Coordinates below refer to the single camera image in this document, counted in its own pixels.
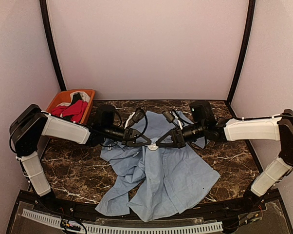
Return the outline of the light blue shirt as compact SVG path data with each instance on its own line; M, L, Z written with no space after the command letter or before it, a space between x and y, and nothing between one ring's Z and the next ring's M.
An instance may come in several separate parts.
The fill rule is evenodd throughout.
M107 139L100 156L117 174L96 207L106 216L135 212L149 222L182 213L202 201L220 178L189 146L151 150Z

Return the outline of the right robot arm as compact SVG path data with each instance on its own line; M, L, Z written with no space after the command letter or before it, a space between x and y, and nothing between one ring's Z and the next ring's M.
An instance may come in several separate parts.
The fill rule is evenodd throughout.
M169 130L157 142L159 148L183 148L198 138L213 142L274 141L280 151L266 169L253 180L239 201L239 207L250 211L274 185L293 170L293 111L267 117L216 118L208 101L194 101L189 105L193 123Z

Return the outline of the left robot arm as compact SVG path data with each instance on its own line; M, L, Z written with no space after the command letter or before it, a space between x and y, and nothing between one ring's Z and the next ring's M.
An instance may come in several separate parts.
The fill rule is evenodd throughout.
M101 105L95 111L93 122L86 125L57 117L31 104L11 124L9 147L16 154L24 177L41 197L41 206L48 212L59 209L59 201L52 196L53 190L41 165L49 139L59 138L90 147L103 144L107 139L127 147L151 144L145 136L148 119L142 108L135 110L125 127L114 123L118 114L114 106Z

